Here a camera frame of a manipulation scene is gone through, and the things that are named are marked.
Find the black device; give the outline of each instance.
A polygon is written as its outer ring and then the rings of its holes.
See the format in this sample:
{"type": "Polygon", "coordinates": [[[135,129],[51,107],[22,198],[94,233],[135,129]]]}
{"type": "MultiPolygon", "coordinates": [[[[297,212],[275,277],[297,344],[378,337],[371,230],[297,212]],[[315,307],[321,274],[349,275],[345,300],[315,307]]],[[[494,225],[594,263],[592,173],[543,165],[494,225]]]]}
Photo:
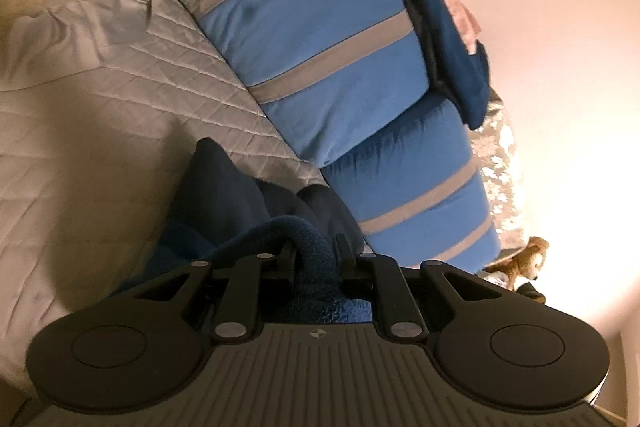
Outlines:
{"type": "Polygon", "coordinates": [[[600,427],[609,353],[586,323],[440,261],[406,269],[338,236],[373,322],[261,320],[295,249],[194,261],[44,328],[30,427],[600,427]]]}

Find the ribbed gray surface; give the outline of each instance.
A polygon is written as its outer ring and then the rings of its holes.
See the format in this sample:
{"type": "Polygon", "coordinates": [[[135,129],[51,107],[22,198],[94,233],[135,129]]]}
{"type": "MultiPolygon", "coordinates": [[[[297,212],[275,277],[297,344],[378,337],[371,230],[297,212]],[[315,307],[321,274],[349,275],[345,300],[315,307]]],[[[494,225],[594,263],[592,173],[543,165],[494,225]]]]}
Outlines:
{"type": "Polygon", "coordinates": [[[417,346],[381,339],[371,324],[267,325],[247,344],[219,347],[202,374],[149,409],[88,416],[50,407],[30,427],[600,427],[587,403],[517,415],[449,386],[417,346]]]}

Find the small logo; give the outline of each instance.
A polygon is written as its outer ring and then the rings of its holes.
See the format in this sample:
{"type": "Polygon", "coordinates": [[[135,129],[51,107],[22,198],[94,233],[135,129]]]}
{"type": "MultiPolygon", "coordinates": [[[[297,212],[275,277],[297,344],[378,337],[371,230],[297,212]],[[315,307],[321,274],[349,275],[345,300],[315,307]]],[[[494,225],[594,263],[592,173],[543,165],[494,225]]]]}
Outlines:
{"type": "Polygon", "coordinates": [[[316,340],[320,340],[322,337],[326,335],[326,331],[324,331],[322,328],[316,328],[315,330],[311,331],[311,333],[309,334],[316,340]]]}

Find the pillow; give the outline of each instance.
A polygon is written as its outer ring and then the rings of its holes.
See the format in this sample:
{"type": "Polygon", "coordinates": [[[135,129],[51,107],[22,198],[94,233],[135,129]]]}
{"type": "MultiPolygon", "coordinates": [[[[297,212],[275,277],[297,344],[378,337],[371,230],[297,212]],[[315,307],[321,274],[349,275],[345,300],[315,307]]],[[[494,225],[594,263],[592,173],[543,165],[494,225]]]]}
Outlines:
{"type": "Polygon", "coordinates": [[[322,174],[371,248],[403,266],[440,259],[474,273],[498,255],[465,127],[439,94],[427,94],[322,174]]]}
{"type": "Polygon", "coordinates": [[[516,255],[529,242],[522,172],[511,119],[493,89],[484,123],[478,130],[468,131],[468,135],[500,239],[500,255],[491,266],[516,255]]]}
{"type": "Polygon", "coordinates": [[[295,153],[325,166],[426,92],[402,0],[181,0],[295,153]]]}

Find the quilted comforter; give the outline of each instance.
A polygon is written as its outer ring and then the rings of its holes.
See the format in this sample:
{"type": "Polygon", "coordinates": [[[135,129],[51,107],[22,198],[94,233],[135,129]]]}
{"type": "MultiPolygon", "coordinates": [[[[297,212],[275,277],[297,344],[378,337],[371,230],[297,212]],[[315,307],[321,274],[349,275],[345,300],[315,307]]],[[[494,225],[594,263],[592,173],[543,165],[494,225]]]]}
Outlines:
{"type": "Polygon", "coordinates": [[[198,139],[324,181],[177,0],[0,0],[4,23],[20,2],[41,6],[0,42],[0,378],[29,392],[30,339],[143,266],[198,139]]]}

